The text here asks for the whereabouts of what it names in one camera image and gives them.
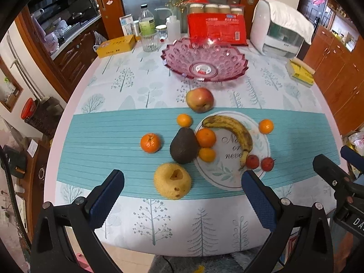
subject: purple glass plate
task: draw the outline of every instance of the purple glass plate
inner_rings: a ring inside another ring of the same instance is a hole
[[[245,55],[233,46],[191,44],[182,38],[162,51],[163,64],[183,77],[222,82],[241,77],[248,69]]]

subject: tangerine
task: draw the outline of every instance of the tangerine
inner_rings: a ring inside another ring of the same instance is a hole
[[[259,122],[259,131],[262,134],[269,134],[273,131],[273,129],[274,129],[274,124],[271,120],[264,119]]]
[[[210,128],[197,131],[196,138],[202,148],[211,148],[216,143],[216,135]]]
[[[216,153],[211,148],[201,148],[198,152],[198,156],[201,158],[202,161],[212,162],[215,160]]]
[[[150,132],[141,138],[140,147],[147,153],[155,153],[161,148],[161,139]]]
[[[190,127],[192,125],[192,118],[187,114],[179,114],[177,123],[181,127]]]

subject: metal bolt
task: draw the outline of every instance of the metal bolt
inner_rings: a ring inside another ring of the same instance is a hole
[[[282,199],[281,199],[281,203],[282,203],[283,205],[290,205],[290,204],[291,204],[291,202],[289,201],[289,199],[288,199],[288,198],[282,198]]]
[[[322,206],[322,204],[321,204],[320,202],[316,202],[316,203],[315,203],[315,207],[316,207],[317,209],[323,209],[323,206]]]
[[[44,209],[47,209],[48,207],[50,207],[50,205],[51,205],[51,203],[50,203],[49,201],[47,201],[47,202],[44,202],[44,203],[43,203],[42,207],[43,207]]]
[[[82,204],[83,202],[85,202],[85,198],[84,197],[77,197],[74,201],[77,205]]]

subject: red package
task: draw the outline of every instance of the red package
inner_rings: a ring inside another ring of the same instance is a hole
[[[224,13],[191,13],[187,15],[190,38],[217,40],[245,45],[246,29],[243,15]]]

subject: banana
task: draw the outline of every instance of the banana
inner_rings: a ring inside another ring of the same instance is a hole
[[[210,116],[202,121],[203,127],[207,128],[223,128],[232,132],[238,139],[243,155],[240,158],[240,169],[245,166],[246,158],[253,149],[252,136],[246,127],[238,120],[227,116]]]

